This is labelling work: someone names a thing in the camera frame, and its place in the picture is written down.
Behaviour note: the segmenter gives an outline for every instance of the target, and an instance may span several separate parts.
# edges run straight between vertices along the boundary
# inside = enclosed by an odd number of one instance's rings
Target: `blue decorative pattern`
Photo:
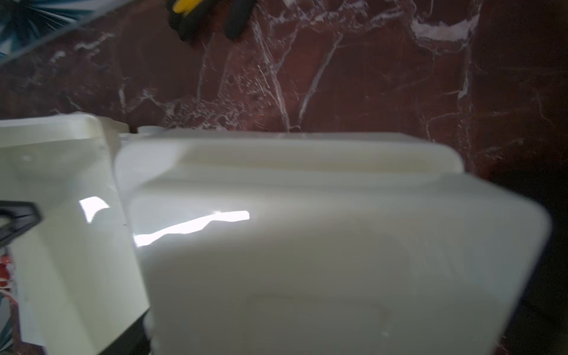
[[[93,0],[0,0],[0,59],[91,14]]]

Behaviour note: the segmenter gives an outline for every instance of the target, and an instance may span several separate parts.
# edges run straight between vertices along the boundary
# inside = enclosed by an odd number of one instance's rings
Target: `black plastic handle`
[[[41,222],[39,209],[31,202],[0,201],[0,218],[8,220],[0,226],[0,248]]]

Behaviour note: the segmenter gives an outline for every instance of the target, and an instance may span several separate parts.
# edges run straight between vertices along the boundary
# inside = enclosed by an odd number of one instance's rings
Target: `yellow and black glove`
[[[201,21],[219,0],[168,0],[170,27],[179,34],[182,41],[191,40],[199,30]],[[229,39],[239,37],[247,25],[256,0],[232,0],[224,26]]]

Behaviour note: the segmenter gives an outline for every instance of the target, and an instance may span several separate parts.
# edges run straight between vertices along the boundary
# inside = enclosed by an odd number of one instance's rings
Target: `cream plastic housing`
[[[115,177],[160,355],[490,354],[549,229],[393,133],[174,130]]]
[[[148,309],[111,170],[122,132],[83,113],[0,120],[0,200],[44,217],[10,249],[53,355],[96,355]]]

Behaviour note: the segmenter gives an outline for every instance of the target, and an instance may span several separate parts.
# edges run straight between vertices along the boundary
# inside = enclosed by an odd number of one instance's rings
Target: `red marble wall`
[[[192,45],[163,3],[132,3],[1,67],[0,117],[396,131],[454,147],[485,177],[566,162],[560,1],[260,0],[234,43],[221,4]]]

